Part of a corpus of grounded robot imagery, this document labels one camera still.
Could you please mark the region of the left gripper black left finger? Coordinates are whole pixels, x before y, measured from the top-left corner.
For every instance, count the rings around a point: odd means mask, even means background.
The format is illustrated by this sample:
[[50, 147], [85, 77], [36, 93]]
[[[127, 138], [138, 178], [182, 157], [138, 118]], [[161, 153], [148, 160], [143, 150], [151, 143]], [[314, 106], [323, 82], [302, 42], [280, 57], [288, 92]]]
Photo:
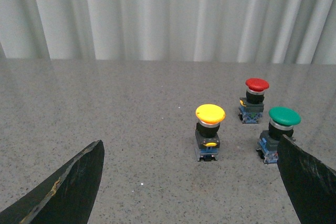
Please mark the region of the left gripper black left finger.
[[87, 223], [101, 182], [104, 145], [92, 142], [1, 212], [1, 223]]

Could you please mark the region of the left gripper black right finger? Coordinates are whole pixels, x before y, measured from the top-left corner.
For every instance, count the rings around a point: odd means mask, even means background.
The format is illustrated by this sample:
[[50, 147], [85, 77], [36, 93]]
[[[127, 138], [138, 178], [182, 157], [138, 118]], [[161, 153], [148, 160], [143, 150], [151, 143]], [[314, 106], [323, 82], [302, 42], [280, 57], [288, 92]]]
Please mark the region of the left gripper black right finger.
[[335, 223], [335, 170], [286, 135], [278, 144], [277, 165], [300, 222]]

